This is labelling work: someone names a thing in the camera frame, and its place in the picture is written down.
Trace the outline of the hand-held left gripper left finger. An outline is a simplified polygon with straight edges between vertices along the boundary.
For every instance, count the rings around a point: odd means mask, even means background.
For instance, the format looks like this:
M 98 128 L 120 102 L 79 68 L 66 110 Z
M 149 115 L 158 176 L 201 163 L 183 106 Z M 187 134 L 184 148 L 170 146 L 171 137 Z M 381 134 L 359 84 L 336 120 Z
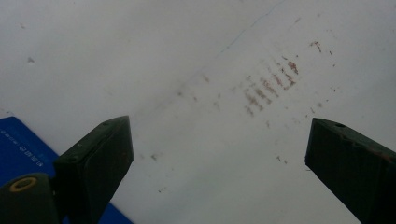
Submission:
M 134 160 L 130 119 L 100 123 L 53 163 L 56 197 L 70 224 L 97 224 Z

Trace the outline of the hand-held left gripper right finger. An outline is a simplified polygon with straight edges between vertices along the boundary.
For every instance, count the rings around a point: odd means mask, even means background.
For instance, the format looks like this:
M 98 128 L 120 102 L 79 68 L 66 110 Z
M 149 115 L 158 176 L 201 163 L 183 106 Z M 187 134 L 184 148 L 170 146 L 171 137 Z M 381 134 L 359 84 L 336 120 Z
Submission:
M 361 224 L 396 224 L 396 152 L 314 118 L 304 162 Z

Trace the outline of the blue cardboard box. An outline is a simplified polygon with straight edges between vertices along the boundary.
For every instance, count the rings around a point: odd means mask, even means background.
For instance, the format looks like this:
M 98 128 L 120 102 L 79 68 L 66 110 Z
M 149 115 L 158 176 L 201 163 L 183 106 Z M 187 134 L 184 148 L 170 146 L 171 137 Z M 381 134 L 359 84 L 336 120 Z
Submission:
M 0 119 L 0 224 L 70 224 L 55 192 L 60 156 L 19 119 Z M 109 201 L 97 224 L 133 222 Z

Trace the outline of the white table mat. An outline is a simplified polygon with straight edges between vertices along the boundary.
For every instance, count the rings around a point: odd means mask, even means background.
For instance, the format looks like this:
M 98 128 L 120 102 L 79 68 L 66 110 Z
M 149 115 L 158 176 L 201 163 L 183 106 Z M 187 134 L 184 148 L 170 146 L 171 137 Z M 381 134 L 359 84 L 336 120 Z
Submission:
M 304 155 L 396 150 L 396 0 L 0 0 L 0 115 L 58 153 L 128 116 L 134 224 L 360 224 Z

